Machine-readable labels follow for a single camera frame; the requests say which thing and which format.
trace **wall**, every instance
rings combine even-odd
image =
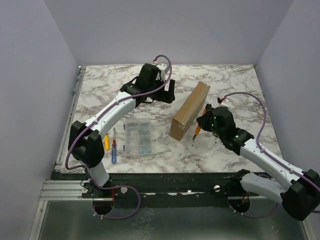
[[[295,0],[256,71],[288,162],[320,173],[320,1]],[[312,216],[320,239],[320,214]]]
[[[24,240],[79,69],[42,0],[3,2],[0,22],[0,239]]]
[[[257,64],[293,0],[44,0],[80,65]]]

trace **cardboard box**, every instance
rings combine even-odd
[[[204,106],[210,86],[199,82],[171,122],[170,136],[180,141]]]

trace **screwdriver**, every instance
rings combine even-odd
[[[204,108],[203,113],[202,113],[201,116],[205,115],[206,112],[207,112],[207,108]],[[197,137],[198,134],[200,133],[200,130],[201,130],[201,127],[200,127],[200,125],[198,124],[198,126],[196,126],[196,129],[195,129],[195,132],[194,132],[194,135],[193,135],[193,138],[192,138],[192,142],[193,142],[193,143],[195,142],[196,137]]]
[[[111,152],[111,162],[113,164],[117,163],[117,144],[116,144],[116,128],[113,128],[113,142],[112,142],[112,152]]]

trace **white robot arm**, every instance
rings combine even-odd
[[[218,137],[223,145],[258,165],[274,180],[263,178],[247,170],[235,174],[236,188],[264,196],[283,206],[294,219],[304,220],[320,204],[320,177],[310,169],[303,171],[263,145],[254,136],[236,127],[232,113],[226,106],[206,105],[206,113],[198,117],[199,126]]]
[[[105,185],[109,180],[109,174],[102,162],[105,153],[102,140],[123,116],[139,104],[149,104],[154,100],[170,104],[175,100],[174,80],[170,79],[168,91],[165,91],[165,76],[168,71],[169,66],[166,64],[146,63],[141,68],[139,76],[124,84],[117,96],[99,113],[84,123],[75,121],[71,125],[68,150],[99,186]]]

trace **marble table surface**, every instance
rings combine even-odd
[[[139,74],[141,67],[142,65],[88,66],[73,121],[85,122],[98,113],[111,102],[124,83]],[[105,150],[102,160],[105,169],[109,173],[220,173],[237,172],[241,169],[261,171],[254,163],[226,149],[210,132],[201,131],[193,144],[192,137],[197,126],[195,121],[181,141],[169,135],[172,118],[198,82],[211,86],[205,104],[210,103],[213,107],[218,106],[217,97],[233,92],[250,92],[263,99],[254,66],[174,65],[171,78],[176,80],[173,103],[155,101],[152,104],[141,104],[115,125],[118,145],[117,163],[111,163],[110,151]],[[232,111],[237,127],[256,136],[263,122],[263,112],[259,103],[246,95],[234,95],[229,97],[226,105]],[[123,124],[128,118],[151,119],[152,155],[126,156],[124,154]],[[269,150],[281,156],[269,116],[260,141]],[[67,149],[64,149],[63,159],[66,153]],[[79,162],[71,156],[69,165],[77,164]],[[62,166],[62,173],[69,172],[64,168],[64,164]],[[71,172],[82,171],[78,168]]]

